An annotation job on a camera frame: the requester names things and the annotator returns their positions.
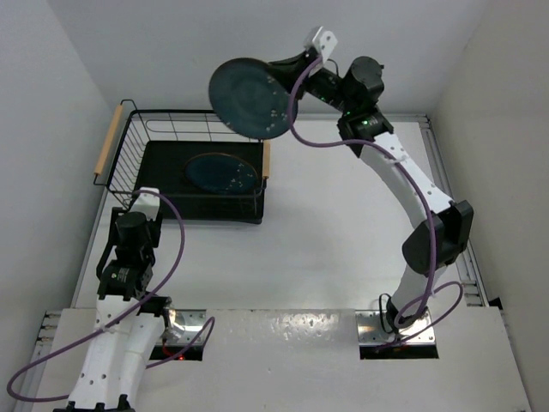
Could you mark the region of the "teal plate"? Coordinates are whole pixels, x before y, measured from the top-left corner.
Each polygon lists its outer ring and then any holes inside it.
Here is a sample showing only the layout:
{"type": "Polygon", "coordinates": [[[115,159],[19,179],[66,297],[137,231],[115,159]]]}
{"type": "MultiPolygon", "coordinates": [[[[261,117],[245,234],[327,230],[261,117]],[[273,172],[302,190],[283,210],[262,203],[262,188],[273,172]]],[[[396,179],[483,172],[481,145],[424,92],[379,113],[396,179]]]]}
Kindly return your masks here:
{"type": "Polygon", "coordinates": [[[240,136],[269,140],[290,128],[289,93],[263,61],[235,58],[223,63],[210,77],[208,97],[220,121],[240,136]]]}
{"type": "Polygon", "coordinates": [[[246,193],[258,180],[257,171],[249,162],[222,153],[194,156],[185,164],[184,176],[195,187],[214,194],[246,193]]]}

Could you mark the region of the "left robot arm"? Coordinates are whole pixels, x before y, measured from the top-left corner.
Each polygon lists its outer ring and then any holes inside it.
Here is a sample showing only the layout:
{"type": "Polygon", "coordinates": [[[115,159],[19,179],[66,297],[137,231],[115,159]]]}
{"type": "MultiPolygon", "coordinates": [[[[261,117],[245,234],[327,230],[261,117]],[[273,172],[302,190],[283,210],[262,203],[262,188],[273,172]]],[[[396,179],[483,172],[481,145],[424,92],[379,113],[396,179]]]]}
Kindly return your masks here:
{"type": "Polygon", "coordinates": [[[156,341],[165,331],[168,297],[137,307],[153,277],[162,216],[156,206],[113,211],[109,245],[97,266],[95,326],[67,411],[132,411],[156,341]]]}

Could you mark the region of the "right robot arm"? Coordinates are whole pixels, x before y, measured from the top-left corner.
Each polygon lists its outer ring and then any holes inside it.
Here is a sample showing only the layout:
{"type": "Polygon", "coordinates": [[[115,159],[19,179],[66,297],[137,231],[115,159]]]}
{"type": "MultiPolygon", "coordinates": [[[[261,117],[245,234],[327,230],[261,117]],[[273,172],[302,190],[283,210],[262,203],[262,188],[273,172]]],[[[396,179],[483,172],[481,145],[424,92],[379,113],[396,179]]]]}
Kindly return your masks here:
{"type": "Polygon", "coordinates": [[[474,209],[439,189],[408,155],[393,125],[377,102],[384,90],[383,67],[373,58],[356,58],[344,76],[323,68],[320,58],[304,52],[273,62],[268,74],[288,93],[287,121],[293,136],[306,146],[293,126],[295,108],[307,93],[332,106],[340,141],[370,167],[399,201],[413,227],[401,249],[406,261],[400,284],[387,302],[387,319],[393,328],[408,327],[427,308],[435,284],[468,245],[474,209]]]}

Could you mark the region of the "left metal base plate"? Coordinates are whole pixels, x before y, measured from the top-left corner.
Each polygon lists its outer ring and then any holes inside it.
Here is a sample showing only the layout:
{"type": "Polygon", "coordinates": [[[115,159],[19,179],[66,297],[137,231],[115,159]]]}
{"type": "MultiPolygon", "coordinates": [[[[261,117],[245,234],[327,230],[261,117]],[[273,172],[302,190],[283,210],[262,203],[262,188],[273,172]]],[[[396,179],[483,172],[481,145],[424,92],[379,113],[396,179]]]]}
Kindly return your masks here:
{"type": "Polygon", "coordinates": [[[166,340],[169,343],[187,344],[202,329],[207,320],[205,310],[169,310],[166,340]]]}

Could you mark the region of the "metal base plate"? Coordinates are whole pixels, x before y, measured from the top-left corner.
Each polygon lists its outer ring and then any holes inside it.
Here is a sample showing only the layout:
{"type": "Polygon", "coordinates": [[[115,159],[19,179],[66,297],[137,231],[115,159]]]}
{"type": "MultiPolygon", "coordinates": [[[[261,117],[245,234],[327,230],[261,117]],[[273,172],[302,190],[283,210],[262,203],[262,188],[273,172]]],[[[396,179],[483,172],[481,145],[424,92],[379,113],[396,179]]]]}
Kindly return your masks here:
{"type": "Polygon", "coordinates": [[[360,346],[376,347],[394,340],[407,345],[435,344],[436,337],[431,325],[431,314],[426,312],[411,326],[394,332],[389,327],[386,311],[356,311],[358,341],[360,346]]]}
{"type": "Polygon", "coordinates": [[[205,310],[169,310],[166,340],[169,343],[187,344],[202,329],[207,320],[205,310]]]}

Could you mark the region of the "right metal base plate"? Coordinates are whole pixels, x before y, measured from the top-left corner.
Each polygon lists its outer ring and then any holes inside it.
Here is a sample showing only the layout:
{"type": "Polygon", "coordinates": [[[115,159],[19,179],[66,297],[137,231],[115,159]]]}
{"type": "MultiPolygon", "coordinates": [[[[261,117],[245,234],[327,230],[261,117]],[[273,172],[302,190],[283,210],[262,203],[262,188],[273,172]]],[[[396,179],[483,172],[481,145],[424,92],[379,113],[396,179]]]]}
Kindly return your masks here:
{"type": "Polygon", "coordinates": [[[376,347],[394,340],[407,345],[435,344],[436,337],[431,325],[431,314],[426,312],[411,326],[394,332],[389,327],[386,311],[356,311],[358,341],[360,346],[376,347]]]}

